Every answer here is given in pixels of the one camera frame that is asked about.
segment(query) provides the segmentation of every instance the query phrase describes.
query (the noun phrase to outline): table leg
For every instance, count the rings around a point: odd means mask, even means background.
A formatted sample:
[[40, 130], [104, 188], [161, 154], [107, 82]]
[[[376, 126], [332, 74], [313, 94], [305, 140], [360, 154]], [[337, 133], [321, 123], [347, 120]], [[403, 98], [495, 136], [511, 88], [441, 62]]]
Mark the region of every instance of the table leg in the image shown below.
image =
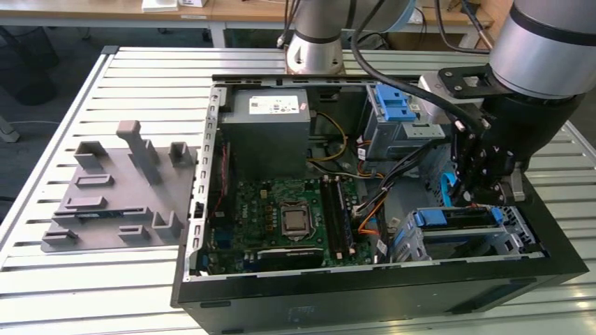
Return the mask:
[[209, 22], [208, 28], [212, 31], [213, 47], [225, 48], [225, 22]]
[[15, 128], [12, 128], [11, 124], [7, 122], [7, 120], [4, 120], [4, 118], [0, 115], [0, 138], [7, 142], [7, 143], [15, 143], [19, 140], [19, 133], [15, 130]]
[[480, 36], [477, 35], [477, 30], [475, 26], [468, 27], [468, 31], [459, 42], [459, 47], [465, 47], [469, 49], [476, 48], [477, 41], [480, 40]]

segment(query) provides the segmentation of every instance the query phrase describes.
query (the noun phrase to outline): orange wire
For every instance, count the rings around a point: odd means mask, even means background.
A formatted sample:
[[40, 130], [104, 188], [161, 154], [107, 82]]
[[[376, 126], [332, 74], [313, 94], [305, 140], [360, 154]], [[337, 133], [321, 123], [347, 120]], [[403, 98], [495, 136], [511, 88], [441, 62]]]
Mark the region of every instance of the orange wire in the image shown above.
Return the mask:
[[367, 144], [371, 144], [371, 141], [369, 141], [369, 140], [364, 141], [364, 142], [360, 143], [357, 146], [361, 147], [361, 146], [364, 146], [364, 145], [367, 145]]
[[360, 227], [357, 228], [357, 232], [360, 234], [377, 234], [379, 232], [376, 230], [364, 230], [364, 227], [367, 225], [367, 223], [369, 222], [369, 219], [372, 218], [372, 216], [375, 215], [376, 211], [379, 210], [379, 208], [381, 208], [383, 202], [388, 197], [385, 196], [383, 198], [383, 200], [376, 204], [375, 208], [372, 209], [369, 215], [367, 216], [367, 218], [364, 219], [363, 223], [360, 224]]
[[[357, 175], [361, 176], [361, 177], [371, 177], [371, 173], [364, 173], [363, 170], [361, 170], [363, 164], [364, 164], [364, 161], [360, 161], [360, 162], [357, 163], [357, 168], [356, 168], [356, 170], [357, 170]], [[376, 174], [376, 177], [377, 177], [377, 178], [384, 178], [384, 175], [383, 175], [381, 173], [377, 173], [377, 174]]]

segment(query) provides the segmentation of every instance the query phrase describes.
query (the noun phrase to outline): wooden desk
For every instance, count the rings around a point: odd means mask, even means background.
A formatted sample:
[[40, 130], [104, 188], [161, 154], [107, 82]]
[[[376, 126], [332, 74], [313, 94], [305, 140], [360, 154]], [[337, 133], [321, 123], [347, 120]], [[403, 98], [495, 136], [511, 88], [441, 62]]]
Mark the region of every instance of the wooden desk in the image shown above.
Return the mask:
[[0, 0], [0, 17], [40, 17], [92, 20], [185, 20], [184, 15], [204, 16], [213, 9], [207, 6], [180, 6], [176, 12], [143, 13], [143, 0]]
[[[284, 18], [283, 0], [215, 0], [211, 12], [211, 20], [215, 21], [259, 21], [259, 22], [283, 22]], [[428, 25], [437, 25], [437, 16], [433, 8], [423, 8]], [[493, 23], [491, 16], [484, 10], [477, 11], [480, 23], [489, 27]], [[459, 11], [443, 11], [443, 23], [445, 26], [468, 26], [469, 19]]]
[[[203, 8], [180, 6], [176, 12], [143, 13], [143, 0], [0, 0], [0, 24], [49, 27], [136, 27], [207, 28], [213, 46], [225, 47], [225, 29], [281, 29], [283, 0], [208, 0]], [[432, 8], [423, 8], [428, 33], [437, 33]], [[480, 22], [489, 26], [492, 18], [480, 10]], [[465, 14], [443, 14], [445, 30], [464, 34], [460, 46], [473, 47], [477, 33]], [[420, 32], [420, 24], [408, 24], [401, 31]]]

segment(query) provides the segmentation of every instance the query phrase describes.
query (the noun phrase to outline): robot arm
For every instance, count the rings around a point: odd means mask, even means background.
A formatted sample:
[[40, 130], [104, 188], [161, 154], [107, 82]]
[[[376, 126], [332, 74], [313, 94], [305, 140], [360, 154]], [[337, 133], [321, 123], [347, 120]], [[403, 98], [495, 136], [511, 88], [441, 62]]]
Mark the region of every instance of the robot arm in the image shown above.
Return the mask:
[[[456, 109], [460, 114], [460, 118], [448, 114], [457, 176], [451, 190], [455, 205], [525, 200], [523, 173], [529, 158], [551, 141], [583, 94], [596, 85], [596, 1], [536, 2], [515, 0], [485, 66], [439, 71], [451, 100], [483, 99], [481, 106], [455, 107], [435, 94], [420, 95], [443, 108], [453, 107], [445, 109], [448, 113]], [[395, 31], [407, 23], [412, 9], [413, 1], [303, 0], [287, 53], [289, 71], [340, 73], [341, 29], [364, 24], [360, 28], [367, 30]]]
[[[521, 174], [596, 85], [592, 0], [516, 0], [484, 67], [439, 72], [455, 98], [484, 98], [481, 134], [455, 129], [456, 204], [525, 200]], [[475, 87], [468, 83], [477, 78]]]

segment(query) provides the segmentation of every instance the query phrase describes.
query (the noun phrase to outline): metal table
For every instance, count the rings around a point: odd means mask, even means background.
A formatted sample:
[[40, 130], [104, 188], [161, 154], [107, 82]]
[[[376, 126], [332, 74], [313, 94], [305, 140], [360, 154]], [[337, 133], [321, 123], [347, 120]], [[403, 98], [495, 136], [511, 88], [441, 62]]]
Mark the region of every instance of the metal table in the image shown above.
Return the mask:
[[[367, 52], [387, 74], [419, 75], [484, 64], [451, 52]], [[347, 72], [363, 73], [349, 52]], [[45, 255], [49, 227], [75, 171], [80, 141], [124, 147], [121, 119], [141, 121], [153, 145], [201, 144], [213, 73], [283, 73], [283, 54], [263, 49], [123, 47], [103, 54], [0, 226], [0, 332], [8, 334], [204, 334], [169, 307], [176, 246]], [[532, 159], [528, 176], [592, 272], [485, 313], [309, 329], [333, 334], [596, 334], [596, 162], [571, 124]]]

